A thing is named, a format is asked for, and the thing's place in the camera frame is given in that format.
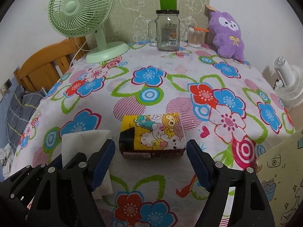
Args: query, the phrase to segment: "orange lid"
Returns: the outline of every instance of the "orange lid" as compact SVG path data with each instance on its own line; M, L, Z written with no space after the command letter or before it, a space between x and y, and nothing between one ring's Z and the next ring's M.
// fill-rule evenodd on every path
M198 30L198 31L205 31L205 32L209 32L209 30L207 29L203 29L203 28L199 28L199 27L193 27L195 30Z

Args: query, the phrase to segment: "green object on jar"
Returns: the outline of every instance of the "green object on jar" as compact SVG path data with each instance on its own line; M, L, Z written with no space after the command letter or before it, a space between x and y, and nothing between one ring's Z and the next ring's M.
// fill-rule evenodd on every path
M161 10L177 10L177 0L160 0Z

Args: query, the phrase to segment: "glass jar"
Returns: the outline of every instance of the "glass jar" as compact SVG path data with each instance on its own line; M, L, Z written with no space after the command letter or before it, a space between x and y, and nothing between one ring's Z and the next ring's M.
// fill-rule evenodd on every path
M157 42L160 51L177 51L180 46L180 19L178 10L156 10L157 18L148 23L148 36ZM156 38L151 34L151 22L156 23Z

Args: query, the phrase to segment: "metal bolt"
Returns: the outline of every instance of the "metal bolt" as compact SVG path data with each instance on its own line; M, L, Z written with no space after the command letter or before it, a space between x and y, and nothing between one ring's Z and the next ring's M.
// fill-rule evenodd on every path
M253 172L254 172L254 169L252 169L251 167L246 168L246 170L247 170L247 172L249 172L249 173L253 173Z
M55 169L54 167L50 167L47 171L48 171L49 173L53 173L55 170L56 170L56 169Z
M78 166L79 166L80 168L84 168L84 167L86 167L86 165L87 165L86 162L80 162Z
M215 163L215 166L216 166L217 168L222 168L222 167L223 167L223 163L217 161L217 162Z

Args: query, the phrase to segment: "purple plush toy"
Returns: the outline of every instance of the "purple plush toy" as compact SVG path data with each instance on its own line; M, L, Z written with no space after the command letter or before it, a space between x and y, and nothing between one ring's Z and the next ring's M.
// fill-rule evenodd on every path
M244 61L244 43L241 30L234 18L226 12L210 12L209 28L215 34L213 43L218 48L218 55Z

